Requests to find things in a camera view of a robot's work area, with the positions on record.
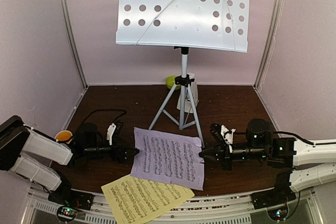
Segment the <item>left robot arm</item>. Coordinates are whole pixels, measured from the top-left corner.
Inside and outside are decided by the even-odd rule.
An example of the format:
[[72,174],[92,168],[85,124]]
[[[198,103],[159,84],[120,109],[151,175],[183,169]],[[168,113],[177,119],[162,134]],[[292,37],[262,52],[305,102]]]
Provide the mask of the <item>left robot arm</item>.
[[115,120],[103,136],[95,124],[83,121],[74,133],[66,131],[65,136],[51,137],[13,115],[1,124],[1,170],[12,171],[39,184],[52,202],[72,209],[89,210],[93,194],[73,190],[62,173],[33,157],[43,157],[71,168],[79,168],[88,160],[99,159],[104,154],[110,155],[115,162],[124,163],[136,156],[139,150],[119,142],[122,127],[123,122]]

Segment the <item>purple sheet music page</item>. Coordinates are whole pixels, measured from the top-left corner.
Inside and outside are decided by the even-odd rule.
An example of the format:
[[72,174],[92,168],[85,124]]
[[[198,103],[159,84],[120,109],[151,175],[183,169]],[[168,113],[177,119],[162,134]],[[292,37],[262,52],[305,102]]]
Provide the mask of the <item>purple sheet music page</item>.
[[132,177],[203,190],[205,171],[199,137],[135,127],[134,143],[139,153],[134,157]]

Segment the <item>white perforated music stand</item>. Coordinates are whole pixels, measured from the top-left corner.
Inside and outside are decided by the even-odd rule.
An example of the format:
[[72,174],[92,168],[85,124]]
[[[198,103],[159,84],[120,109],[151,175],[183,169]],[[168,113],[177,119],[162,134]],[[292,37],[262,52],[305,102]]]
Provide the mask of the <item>white perforated music stand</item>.
[[192,98],[193,78],[187,73],[191,48],[246,53],[249,0],[119,0],[118,45],[166,46],[179,49],[181,74],[180,116],[174,122],[183,130],[191,126],[186,98]]

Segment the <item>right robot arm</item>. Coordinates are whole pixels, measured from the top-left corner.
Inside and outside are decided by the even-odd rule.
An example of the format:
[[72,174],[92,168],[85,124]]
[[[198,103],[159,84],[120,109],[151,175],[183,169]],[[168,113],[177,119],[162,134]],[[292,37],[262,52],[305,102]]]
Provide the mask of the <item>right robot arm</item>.
[[256,159],[272,168],[284,168],[274,187],[253,193],[255,209],[268,208],[295,200],[304,189],[335,181],[335,140],[310,141],[295,133],[276,132],[270,122],[252,119],[243,135],[245,143],[233,142],[236,132],[212,124],[209,131],[217,145],[199,153],[201,158],[220,163],[232,170],[234,161]]

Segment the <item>yellow sheet music page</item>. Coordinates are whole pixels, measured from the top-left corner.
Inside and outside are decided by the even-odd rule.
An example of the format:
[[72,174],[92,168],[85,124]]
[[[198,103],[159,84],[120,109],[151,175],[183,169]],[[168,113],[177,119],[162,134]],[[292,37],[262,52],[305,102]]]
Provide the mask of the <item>yellow sheet music page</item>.
[[126,175],[101,186],[117,223],[148,223],[194,197],[191,189]]

